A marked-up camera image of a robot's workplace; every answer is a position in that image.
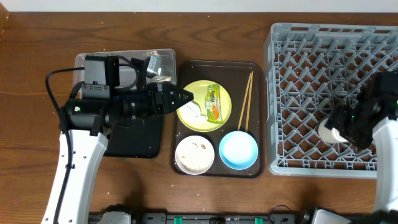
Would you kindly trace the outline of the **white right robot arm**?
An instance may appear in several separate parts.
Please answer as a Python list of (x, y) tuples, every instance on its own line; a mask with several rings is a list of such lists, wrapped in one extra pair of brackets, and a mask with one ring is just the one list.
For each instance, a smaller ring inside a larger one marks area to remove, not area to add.
[(328, 143), (340, 137), (358, 148), (376, 147), (374, 211), (349, 223), (397, 223), (397, 72), (374, 73), (357, 101), (336, 106), (318, 134)]

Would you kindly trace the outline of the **blue bowl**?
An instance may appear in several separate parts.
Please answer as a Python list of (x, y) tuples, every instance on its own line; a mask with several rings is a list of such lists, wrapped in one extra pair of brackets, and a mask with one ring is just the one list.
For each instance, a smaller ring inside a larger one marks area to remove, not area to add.
[(244, 131), (232, 131), (221, 139), (218, 152), (227, 167), (244, 170), (255, 163), (259, 148), (250, 134)]

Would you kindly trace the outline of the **white cup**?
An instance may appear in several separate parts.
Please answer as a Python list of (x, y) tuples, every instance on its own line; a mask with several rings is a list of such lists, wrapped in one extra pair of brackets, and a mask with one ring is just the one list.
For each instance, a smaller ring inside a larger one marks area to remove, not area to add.
[(348, 142), (345, 138), (340, 136), (340, 132), (337, 129), (326, 128), (325, 125), (327, 121), (328, 118), (325, 118), (318, 126), (318, 135), (320, 136), (320, 139), (329, 144)]

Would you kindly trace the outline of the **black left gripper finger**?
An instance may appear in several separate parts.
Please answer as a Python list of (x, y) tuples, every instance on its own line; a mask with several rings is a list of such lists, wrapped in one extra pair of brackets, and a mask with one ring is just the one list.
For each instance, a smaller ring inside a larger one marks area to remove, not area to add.
[(174, 111), (176, 111), (177, 109), (179, 109), (179, 108), (182, 107), (183, 105), (186, 105), (188, 102), (191, 102), (192, 100), (193, 100), (193, 98), (187, 98), (187, 99), (181, 99), (181, 98), (171, 99), (171, 101), (170, 101), (170, 106), (169, 106), (169, 113), (173, 113)]
[(168, 82), (167, 98), (169, 101), (192, 101), (193, 93)]

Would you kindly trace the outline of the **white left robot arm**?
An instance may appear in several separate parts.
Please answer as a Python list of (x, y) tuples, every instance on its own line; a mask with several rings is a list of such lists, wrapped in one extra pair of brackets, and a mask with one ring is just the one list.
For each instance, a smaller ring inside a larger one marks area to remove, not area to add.
[(194, 99), (170, 82), (147, 83), (161, 59), (88, 54), (75, 84), (59, 106), (45, 86), (60, 120), (60, 154), (43, 223), (87, 223), (99, 164), (114, 128), (141, 129), (150, 117), (170, 114)]

